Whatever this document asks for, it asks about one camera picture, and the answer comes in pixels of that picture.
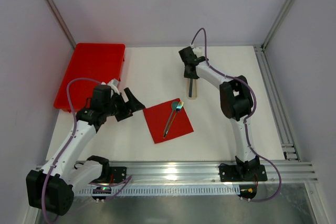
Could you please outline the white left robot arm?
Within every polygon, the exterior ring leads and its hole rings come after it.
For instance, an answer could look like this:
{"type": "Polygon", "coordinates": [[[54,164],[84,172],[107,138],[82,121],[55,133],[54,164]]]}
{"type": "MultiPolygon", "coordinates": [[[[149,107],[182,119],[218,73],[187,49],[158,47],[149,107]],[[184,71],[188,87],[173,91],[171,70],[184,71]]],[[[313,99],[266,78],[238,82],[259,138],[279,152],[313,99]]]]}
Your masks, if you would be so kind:
{"type": "Polygon", "coordinates": [[[74,165],[108,117],[122,121],[145,109],[129,88],[124,92],[128,101],[111,85],[99,84],[93,89],[85,106],[75,114],[72,130],[60,148],[40,170],[28,173],[26,187],[31,207],[63,216],[76,193],[91,182],[105,183],[109,179],[110,165],[106,158],[90,156],[78,169],[74,165]]]}

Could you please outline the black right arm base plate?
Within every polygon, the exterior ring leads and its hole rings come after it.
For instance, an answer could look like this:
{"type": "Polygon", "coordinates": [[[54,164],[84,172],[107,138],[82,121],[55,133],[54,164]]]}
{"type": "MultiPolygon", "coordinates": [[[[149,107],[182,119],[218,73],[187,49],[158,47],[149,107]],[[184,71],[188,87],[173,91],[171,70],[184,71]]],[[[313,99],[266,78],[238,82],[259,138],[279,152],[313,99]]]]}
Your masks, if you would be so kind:
{"type": "Polygon", "coordinates": [[[266,182],[268,180],[264,165],[245,169],[238,165],[220,164],[218,170],[221,182],[266,182]]]}

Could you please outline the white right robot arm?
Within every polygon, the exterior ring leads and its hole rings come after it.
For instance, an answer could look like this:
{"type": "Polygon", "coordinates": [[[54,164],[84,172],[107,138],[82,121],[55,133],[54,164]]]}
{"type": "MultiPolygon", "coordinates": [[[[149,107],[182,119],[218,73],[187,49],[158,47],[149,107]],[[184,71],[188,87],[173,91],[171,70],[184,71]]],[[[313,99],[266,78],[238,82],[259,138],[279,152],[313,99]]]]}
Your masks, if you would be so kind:
{"type": "Polygon", "coordinates": [[[253,97],[244,76],[231,77],[209,65],[204,56],[198,56],[196,49],[186,47],[179,51],[184,63],[184,77],[208,81],[219,90],[221,111],[230,123],[236,142],[235,165],[220,164],[219,176],[222,182],[265,182],[268,180],[264,165],[252,150],[249,136],[250,118],[254,106],[253,97]]]}

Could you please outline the teal spoon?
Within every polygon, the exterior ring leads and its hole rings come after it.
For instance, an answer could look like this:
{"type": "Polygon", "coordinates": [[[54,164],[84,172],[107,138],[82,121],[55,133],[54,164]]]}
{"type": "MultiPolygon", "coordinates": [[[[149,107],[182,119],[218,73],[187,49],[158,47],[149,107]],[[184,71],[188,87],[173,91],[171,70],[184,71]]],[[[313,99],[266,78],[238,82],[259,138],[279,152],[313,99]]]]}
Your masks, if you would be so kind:
{"type": "Polygon", "coordinates": [[[169,125],[171,123],[171,120],[172,120],[172,117],[173,117],[173,114],[176,112],[176,108],[178,106],[179,102],[178,101],[173,101],[172,104],[171,104],[171,113],[170,113],[170,116],[168,118],[168,121],[165,125],[165,128],[164,128],[164,131],[163,131],[163,137],[165,138],[167,133],[168,133],[168,130],[169,130],[169,125]]]}

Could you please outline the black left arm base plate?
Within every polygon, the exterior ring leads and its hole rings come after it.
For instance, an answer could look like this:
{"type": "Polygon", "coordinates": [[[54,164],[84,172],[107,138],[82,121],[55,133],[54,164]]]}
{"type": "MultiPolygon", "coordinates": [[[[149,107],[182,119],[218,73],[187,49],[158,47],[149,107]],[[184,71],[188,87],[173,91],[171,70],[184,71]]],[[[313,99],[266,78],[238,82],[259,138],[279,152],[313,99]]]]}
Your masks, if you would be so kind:
{"type": "Polygon", "coordinates": [[[127,178],[127,168],[125,166],[111,166],[107,173],[105,183],[118,184],[127,178]]]}

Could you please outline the iridescent rainbow fork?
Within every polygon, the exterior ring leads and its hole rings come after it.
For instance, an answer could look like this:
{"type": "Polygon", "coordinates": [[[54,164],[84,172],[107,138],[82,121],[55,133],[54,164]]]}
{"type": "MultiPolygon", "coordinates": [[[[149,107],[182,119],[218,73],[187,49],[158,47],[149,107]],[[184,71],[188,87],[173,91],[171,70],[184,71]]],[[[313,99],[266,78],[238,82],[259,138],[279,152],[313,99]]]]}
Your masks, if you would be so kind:
{"type": "Polygon", "coordinates": [[[173,123],[173,121],[174,121],[176,115],[182,110],[183,106],[184,106],[184,102],[183,102],[183,101],[179,101],[179,104],[178,104],[178,106],[177,106],[177,108],[176,108],[176,112],[173,114],[171,123],[170,123],[170,125],[169,125],[169,130],[170,130],[170,127],[172,126],[172,123],[173,123]]]}

